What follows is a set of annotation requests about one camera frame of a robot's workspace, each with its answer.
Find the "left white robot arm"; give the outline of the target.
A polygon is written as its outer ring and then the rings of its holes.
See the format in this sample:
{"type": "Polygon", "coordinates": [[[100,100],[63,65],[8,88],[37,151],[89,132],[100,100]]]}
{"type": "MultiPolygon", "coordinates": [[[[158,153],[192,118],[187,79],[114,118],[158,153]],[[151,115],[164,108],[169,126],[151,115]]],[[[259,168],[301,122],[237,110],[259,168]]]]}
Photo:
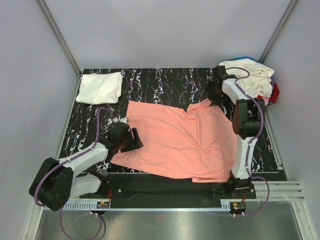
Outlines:
{"type": "Polygon", "coordinates": [[[106,183],[94,174],[79,175],[118,152],[130,152],[143,146],[137,128],[119,122],[106,137],[96,139],[79,153],[44,160],[29,188],[29,194],[37,206],[47,207],[53,212],[62,209],[70,198],[84,194],[92,193],[97,198],[103,198],[108,193],[106,183]]]}

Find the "aluminium frame post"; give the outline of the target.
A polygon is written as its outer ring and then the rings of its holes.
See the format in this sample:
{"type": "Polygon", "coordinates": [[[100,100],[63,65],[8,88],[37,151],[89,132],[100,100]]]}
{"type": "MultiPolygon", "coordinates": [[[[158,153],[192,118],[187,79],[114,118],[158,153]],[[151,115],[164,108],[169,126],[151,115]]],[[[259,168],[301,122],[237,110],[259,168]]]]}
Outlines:
{"type": "Polygon", "coordinates": [[[82,73],[82,70],[80,69],[79,65],[76,62],[75,57],[73,56],[65,38],[63,37],[60,28],[58,26],[58,24],[56,23],[54,16],[51,12],[51,10],[49,9],[47,3],[45,0],[37,0],[36,1],[42,12],[44,13],[44,16],[46,18],[46,20],[48,21],[54,35],[56,36],[58,43],[60,44],[60,46],[62,47],[62,50],[64,51],[69,63],[71,64],[74,72],[76,73],[77,76],[80,76],[82,73]]]}
{"type": "Polygon", "coordinates": [[[273,33],[271,34],[271,37],[269,38],[264,50],[262,51],[262,54],[259,58],[259,62],[264,64],[269,53],[273,49],[274,44],[276,43],[277,39],[279,38],[282,30],[284,29],[286,23],[288,22],[291,14],[295,10],[299,0],[290,0],[287,7],[285,8],[280,20],[278,21],[273,33]]]}

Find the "right aluminium frame post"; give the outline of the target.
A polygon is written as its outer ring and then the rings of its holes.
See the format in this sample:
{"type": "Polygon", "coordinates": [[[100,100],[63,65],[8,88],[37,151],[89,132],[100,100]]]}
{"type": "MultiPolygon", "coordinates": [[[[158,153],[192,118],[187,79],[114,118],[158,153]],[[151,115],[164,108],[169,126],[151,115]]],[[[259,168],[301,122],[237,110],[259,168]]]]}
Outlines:
{"type": "Polygon", "coordinates": [[[273,33],[271,34],[271,37],[269,38],[264,50],[262,51],[262,54],[259,58],[259,62],[264,64],[269,53],[273,49],[274,44],[276,43],[277,39],[279,38],[282,30],[284,29],[286,23],[288,22],[291,14],[295,10],[299,0],[290,0],[287,7],[285,8],[280,20],[278,21],[273,33]]]}

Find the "crumpled cream t shirt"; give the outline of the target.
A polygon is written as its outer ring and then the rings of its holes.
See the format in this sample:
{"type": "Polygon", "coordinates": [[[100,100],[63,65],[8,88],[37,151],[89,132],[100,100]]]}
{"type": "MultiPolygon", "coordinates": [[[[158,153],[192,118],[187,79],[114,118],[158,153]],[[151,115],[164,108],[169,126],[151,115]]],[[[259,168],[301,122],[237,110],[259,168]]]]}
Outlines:
{"type": "Polygon", "coordinates": [[[237,83],[245,90],[247,94],[253,97],[267,97],[270,98],[273,86],[272,75],[275,71],[261,63],[255,62],[250,59],[240,60],[229,60],[219,63],[219,66],[225,66],[227,73],[235,75],[237,78],[246,77],[248,73],[242,68],[249,72],[249,77],[242,78],[237,83]]]}

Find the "left aluminium frame post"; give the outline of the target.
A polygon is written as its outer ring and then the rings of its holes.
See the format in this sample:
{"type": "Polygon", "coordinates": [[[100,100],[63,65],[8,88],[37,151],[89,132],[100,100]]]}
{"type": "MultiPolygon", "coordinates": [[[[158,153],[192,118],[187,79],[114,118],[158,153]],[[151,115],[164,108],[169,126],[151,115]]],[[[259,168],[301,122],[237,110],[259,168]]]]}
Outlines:
{"type": "Polygon", "coordinates": [[[71,64],[74,72],[76,73],[77,76],[80,76],[82,73],[82,70],[80,69],[79,65],[76,62],[75,57],[73,56],[65,38],[63,37],[60,28],[58,26],[58,24],[56,23],[54,16],[51,12],[51,10],[49,9],[47,3],[45,0],[37,0],[36,1],[42,12],[44,13],[44,16],[46,18],[46,20],[48,21],[54,35],[56,36],[58,43],[60,44],[60,46],[62,47],[62,50],[64,51],[69,63],[71,64]]]}

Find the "pink garment in pile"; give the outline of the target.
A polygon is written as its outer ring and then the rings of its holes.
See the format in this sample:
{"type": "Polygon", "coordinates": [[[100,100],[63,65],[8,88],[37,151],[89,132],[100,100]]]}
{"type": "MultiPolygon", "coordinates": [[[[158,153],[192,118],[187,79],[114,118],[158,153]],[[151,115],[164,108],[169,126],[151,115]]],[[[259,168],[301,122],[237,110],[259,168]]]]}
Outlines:
{"type": "Polygon", "coordinates": [[[267,106],[269,104],[269,98],[268,97],[263,97],[264,104],[267,106]]]}

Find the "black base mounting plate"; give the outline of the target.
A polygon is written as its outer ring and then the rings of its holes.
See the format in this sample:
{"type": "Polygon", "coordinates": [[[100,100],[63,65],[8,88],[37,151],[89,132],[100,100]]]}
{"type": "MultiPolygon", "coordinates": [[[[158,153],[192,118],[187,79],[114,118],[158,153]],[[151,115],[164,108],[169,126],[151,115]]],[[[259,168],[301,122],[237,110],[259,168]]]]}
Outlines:
{"type": "Polygon", "coordinates": [[[254,186],[229,190],[226,183],[196,183],[148,173],[110,173],[95,193],[82,199],[111,198],[113,209],[220,208],[221,200],[256,199],[254,186]]]}

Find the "blue garment in pile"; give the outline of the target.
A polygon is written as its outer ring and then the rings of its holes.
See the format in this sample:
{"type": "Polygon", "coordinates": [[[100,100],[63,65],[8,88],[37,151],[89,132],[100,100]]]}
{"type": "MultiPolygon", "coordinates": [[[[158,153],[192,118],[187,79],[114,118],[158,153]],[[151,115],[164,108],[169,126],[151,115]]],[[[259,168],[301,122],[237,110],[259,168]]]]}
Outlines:
{"type": "Polygon", "coordinates": [[[252,60],[255,62],[259,62],[259,60],[255,59],[253,57],[250,57],[250,56],[235,57],[233,60],[236,61],[236,60],[243,60],[243,59],[249,59],[249,60],[252,60]]]}

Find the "folded white t shirt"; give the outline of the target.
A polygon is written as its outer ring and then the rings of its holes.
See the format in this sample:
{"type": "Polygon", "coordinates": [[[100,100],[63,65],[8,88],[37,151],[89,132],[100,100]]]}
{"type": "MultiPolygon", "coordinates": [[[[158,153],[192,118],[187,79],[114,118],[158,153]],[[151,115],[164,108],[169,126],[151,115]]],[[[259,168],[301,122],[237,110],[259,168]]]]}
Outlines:
{"type": "Polygon", "coordinates": [[[116,104],[122,95],[122,83],[121,72],[85,74],[75,101],[89,105],[116,104]]]}

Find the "salmon pink t shirt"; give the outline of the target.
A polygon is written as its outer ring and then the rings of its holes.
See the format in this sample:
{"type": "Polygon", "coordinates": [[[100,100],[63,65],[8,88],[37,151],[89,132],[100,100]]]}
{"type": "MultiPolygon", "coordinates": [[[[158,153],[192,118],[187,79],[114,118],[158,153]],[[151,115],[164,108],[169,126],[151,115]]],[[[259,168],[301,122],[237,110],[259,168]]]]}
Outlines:
{"type": "Polygon", "coordinates": [[[114,165],[195,183],[225,182],[236,160],[232,122],[208,99],[187,110],[130,101],[126,117],[143,147],[117,153],[114,165]]]}

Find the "right aluminium rail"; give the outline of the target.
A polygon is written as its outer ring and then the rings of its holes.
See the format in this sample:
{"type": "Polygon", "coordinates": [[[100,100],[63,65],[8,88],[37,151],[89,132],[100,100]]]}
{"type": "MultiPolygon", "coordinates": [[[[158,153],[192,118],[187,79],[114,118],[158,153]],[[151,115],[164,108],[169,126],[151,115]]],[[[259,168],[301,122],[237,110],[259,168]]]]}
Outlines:
{"type": "Polygon", "coordinates": [[[300,183],[290,174],[271,114],[265,113],[262,136],[253,151],[253,175],[263,177],[269,184],[269,202],[288,202],[293,208],[298,231],[303,240],[316,240],[313,223],[307,210],[300,183]]]}

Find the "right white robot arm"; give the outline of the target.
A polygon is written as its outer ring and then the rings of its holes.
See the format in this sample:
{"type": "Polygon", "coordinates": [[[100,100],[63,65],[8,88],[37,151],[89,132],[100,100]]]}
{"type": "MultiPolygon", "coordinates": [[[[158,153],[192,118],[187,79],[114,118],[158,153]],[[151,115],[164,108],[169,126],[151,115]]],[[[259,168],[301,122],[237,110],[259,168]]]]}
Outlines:
{"type": "Polygon", "coordinates": [[[236,157],[226,183],[226,191],[236,199],[251,188],[251,164],[254,147],[265,124],[265,102],[247,93],[234,75],[209,80],[204,94],[217,105],[222,104],[223,96],[229,97],[234,103],[232,129],[237,140],[236,157]]]}

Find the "red garment in pile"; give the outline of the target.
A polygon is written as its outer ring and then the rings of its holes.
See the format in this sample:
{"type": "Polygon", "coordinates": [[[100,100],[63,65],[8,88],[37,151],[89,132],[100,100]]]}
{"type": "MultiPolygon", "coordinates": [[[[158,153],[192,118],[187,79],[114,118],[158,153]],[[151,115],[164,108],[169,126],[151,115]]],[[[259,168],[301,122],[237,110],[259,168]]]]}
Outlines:
{"type": "Polygon", "coordinates": [[[272,94],[268,100],[268,104],[271,105],[271,104],[274,104],[277,102],[278,100],[278,97],[279,97],[279,94],[280,94],[280,90],[279,90],[279,87],[278,87],[278,84],[276,82],[273,83],[273,89],[272,89],[272,94]]]}

